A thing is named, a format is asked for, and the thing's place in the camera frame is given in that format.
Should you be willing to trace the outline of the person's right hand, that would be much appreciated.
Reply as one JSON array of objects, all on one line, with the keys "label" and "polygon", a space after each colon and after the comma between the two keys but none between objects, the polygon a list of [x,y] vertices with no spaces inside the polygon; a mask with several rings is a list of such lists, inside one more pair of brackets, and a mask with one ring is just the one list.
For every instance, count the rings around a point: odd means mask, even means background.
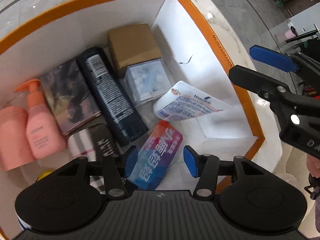
[{"label": "person's right hand", "polygon": [[311,155],[307,155],[306,166],[308,171],[313,177],[320,178],[320,160],[319,159]]}]

